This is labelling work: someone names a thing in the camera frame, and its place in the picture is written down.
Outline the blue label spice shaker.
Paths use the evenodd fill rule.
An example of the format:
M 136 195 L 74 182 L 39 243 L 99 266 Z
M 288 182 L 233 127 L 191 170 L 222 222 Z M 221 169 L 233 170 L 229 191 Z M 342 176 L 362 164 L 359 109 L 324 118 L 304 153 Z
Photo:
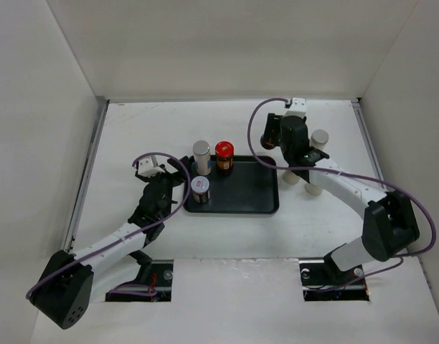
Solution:
M 316 129 L 312 132 L 310 137 L 310 146 L 312 148 L 323 151 L 329 141 L 329 134 L 322 129 Z

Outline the clear lid salt grinder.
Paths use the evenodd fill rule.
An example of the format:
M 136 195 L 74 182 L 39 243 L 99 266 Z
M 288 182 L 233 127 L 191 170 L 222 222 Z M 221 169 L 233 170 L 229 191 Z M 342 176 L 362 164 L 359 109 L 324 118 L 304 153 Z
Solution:
M 292 171 L 285 171 L 283 173 L 283 180 L 290 185 L 295 185 L 299 182 L 300 177 L 297 176 L 294 172 Z

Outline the red lid chili jar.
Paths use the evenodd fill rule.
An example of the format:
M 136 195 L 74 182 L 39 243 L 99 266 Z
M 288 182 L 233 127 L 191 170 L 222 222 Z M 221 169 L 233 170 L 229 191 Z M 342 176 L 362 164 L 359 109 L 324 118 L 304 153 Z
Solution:
M 220 141 L 215 146 L 216 166 L 219 173 L 231 174 L 233 169 L 234 146 L 229 141 Z

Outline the red lid sauce jar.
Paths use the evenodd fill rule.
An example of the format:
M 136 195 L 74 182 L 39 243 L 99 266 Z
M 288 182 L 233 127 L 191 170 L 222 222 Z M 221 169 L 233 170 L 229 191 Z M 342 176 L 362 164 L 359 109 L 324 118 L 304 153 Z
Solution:
M 272 150 L 278 146 L 278 138 L 271 134 L 263 133 L 260 137 L 260 144 L 266 150 Z

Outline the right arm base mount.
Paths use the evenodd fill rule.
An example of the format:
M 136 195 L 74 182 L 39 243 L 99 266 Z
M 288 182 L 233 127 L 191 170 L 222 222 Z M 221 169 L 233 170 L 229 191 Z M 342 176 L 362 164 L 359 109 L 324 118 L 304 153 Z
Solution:
M 306 259 L 299 261 L 299 269 L 306 302 L 369 301 L 362 265 L 334 274 L 322 259 Z

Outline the silver lid blue shaker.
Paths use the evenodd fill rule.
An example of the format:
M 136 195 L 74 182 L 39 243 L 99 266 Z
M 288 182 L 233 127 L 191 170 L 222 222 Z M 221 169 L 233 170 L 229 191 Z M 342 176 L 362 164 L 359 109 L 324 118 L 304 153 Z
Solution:
M 211 173 L 211 155 L 209 143 L 198 140 L 192 147 L 194 165 L 200 176 L 208 176 Z

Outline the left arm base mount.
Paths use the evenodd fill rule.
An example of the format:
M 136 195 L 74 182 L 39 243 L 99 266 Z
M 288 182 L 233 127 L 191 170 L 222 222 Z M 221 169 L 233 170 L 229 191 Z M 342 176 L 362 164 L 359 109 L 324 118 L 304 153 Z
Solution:
M 128 258 L 139 267 L 129 282 L 119 282 L 115 291 L 105 294 L 106 302 L 171 302 L 174 278 L 173 260 L 153 260 L 136 251 Z

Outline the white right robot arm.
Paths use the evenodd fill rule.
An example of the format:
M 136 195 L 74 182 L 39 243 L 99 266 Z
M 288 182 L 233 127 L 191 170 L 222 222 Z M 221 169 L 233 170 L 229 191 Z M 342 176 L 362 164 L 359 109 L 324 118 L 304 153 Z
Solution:
M 279 147 L 292 174 L 328 191 L 363 221 L 360 237 L 324 256 L 322 272 L 328 282 L 340 283 L 361 264 L 385 262 L 419 238 L 410 198 L 346 177 L 327 153 L 309 143 L 305 118 L 268 114 L 260 143 L 265 149 Z

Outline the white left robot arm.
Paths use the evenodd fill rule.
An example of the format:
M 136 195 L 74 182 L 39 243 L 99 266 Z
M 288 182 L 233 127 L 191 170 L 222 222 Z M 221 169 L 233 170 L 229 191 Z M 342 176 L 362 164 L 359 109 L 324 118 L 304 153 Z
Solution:
M 173 200 L 172 195 L 174 188 L 190 186 L 189 158 L 175 158 L 166 153 L 164 157 L 174 167 L 174 172 L 155 166 L 149 175 L 141 175 L 139 163 L 157 155 L 156 152 L 145 153 L 132 163 L 136 178 L 146 185 L 127 222 L 85 249 L 54 253 L 37 284 L 26 293 L 26 299 L 59 328 L 71 328 L 84 315 L 99 274 L 148 246 L 164 229 L 165 221 L 183 207 L 184 204 Z

